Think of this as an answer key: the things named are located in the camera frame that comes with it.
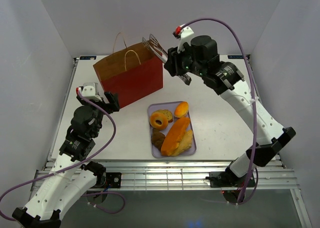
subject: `bun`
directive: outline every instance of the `bun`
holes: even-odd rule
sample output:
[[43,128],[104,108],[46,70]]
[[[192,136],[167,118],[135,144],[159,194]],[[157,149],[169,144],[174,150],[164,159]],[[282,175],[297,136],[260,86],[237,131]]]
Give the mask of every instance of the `bun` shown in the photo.
[[178,119],[173,124],[162,144],[162,155],[171,156],[175,152],[175,150],[179,147],[179,144],[182,141],[189,124],[190,119],[187,117]]
[[189,104],[185,101],[179,103],[174,111],[174,116],[177,118],[185,117],[189,111]]
[[179,154],[185,152],[191,148],[192,145],[192,130],[188,130],[184,133],[184,136],[178,146],[178,148],[172,153],[171,156],[178,156]]
[[153,113],[149,121],[150,125],[157,130],[164,130],[168,126],[168,120],[162,113]]
[[168,109],[159,109],[159,110],[154,111],[153,113],[156,113],[156,112],[164,114],[169,123],[173,122],[174,116],[172,115],[170,110],[168,110]]

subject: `cable tie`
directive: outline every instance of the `cable tie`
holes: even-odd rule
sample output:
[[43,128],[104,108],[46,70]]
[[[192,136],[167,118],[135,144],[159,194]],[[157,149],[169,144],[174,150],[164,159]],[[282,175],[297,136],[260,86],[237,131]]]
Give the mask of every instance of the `cable tie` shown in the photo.
[[63,176],[62,174],[60,174],[60,173],[58,173],[56,171],[51,171],[51,174],[53,174],[54,176],[59,176],[59,177],[61,177],[63,179],[72,180],[71,178],[67,178],[67,177]]
[[250,105],[255,103],[256,101],[259,101],[259,97],[255,97],[254,99],[250,99],[249,103]]

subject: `pastry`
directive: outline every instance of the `pastry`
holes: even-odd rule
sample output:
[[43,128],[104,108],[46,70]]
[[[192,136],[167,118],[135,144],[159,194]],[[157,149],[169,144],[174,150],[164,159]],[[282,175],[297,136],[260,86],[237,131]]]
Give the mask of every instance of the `pastry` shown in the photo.
[[153,128],[152,130],[152,137],[151,137],[151,143],[158,149],[161,150],[161,146],[164,143],[166,136],[162,134],[157,129]]
[[153,113],[156,113],[156,112],[164,114],[169,123],[173,122],[174,117],[173,117],[173,115],[172,115],[170,110],[168,110],[168,109],[159,109],[159,110],[154,111]]
[[168,126],[168,120],[162,113],[152,113],[149,121],[150,125],[157,130],[164,130]]
[[175,152],[179,147],[189,124],[190,119],[187,117],[180,118],[173,124],[162,144],[162,155],[171,156]]
[[171,156],[178,156],[179,154],[185,152],[186,150],[190,149],[192,146],[192,130],[188,130],[184,133],[184,136],[179,143],[178,148],[172,153]]
[[174,111],[174,116],[177,118],[185,117],[189,111],[189,104],[185,101],[179,103]]

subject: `purple tray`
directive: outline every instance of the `purple tray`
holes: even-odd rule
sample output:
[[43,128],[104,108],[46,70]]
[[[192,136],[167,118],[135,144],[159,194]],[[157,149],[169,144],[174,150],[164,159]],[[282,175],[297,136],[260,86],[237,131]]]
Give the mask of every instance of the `purple tray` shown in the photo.
[[[151,104],[148,107],[148,118],[150,118],[150,115],[154,111],[159,110],[159,109],[168,109],[168,110],[170,110],[172,112],[172,114],[174,114],[174,112],[176,110],[176,107],[181,102],[182,101],[176,101],[176,102],[170,102],[170,103],[160,103],[160,104]],[[162,131],[160,131],[160,132],[163,133],[164,135],[167,135],[169,130],[171,129],[171,127],[173,126],[173,124],[176,121],[177,121],[177,118],[173,117],[173,122],[169,123],[167,128],[162,130]],[[152,128],[151,125],[149,125],[149,126],[150,126],[150,143],[151,143],[151,136],[152,136],[152,129],[153,128]],[[188,126],[188,128],[186,130],[192,130],[193,131],[191,121],[190,121],[190,125]],[[197,150],[197,146],[196,146],[196,141],[195,141],[195,134],[193,134],[191,148],[186,150],[185,152],[181,153],[178,156],[192,155],[192,154],[194,154],[196,152],[196,150]],[[161,152],[153,144],[151,144],[151,151],[152,151],[152,155],[155,158],[170,158],[170,156],[162,156]]]

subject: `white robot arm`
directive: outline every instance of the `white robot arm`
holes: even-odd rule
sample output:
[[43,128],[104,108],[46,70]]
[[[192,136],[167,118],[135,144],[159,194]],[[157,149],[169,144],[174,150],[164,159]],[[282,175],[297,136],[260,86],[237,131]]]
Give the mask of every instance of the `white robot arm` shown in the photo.
[[[79,89],[83,97],[109,114],[119,111],[117,97],[105,93],[109,100],[106,104],[97,92],[97,83],[86,83]],[[98,136],[102,128],[104,114],[79,96],[77,99],[82,106],[74,112],[59,156],[50,171],[54,175],[45,179],[33,198],[23,208],[16,208],[12,214],[25,228],[58,228],[65,213],[89,188],[95,185],[100,187],[106,181],[106,168],[101,164],[91,161],[81,166],[95,145],[93,138]],[[81,173],[72,181],[72,176],[80,166]]]
[[[202,78],[205,85],[226,100],[253,132],[254,112],[257,110],[257,139],[252,169],[266,166],[269,161],[295,136],[293,128],[279,124],[259,100],[252,100],[251,91],[243,74],[230,62],[220,61],[217,43],[209,36],[194,36],[190,27],[179,26],[173,35],[179,45],[168,50],[164,68],[171,76],[193,73]],[[245,179],[251,158],[249,148],[233,161],[218,177],[208,177],[218,187],[239,185]]]

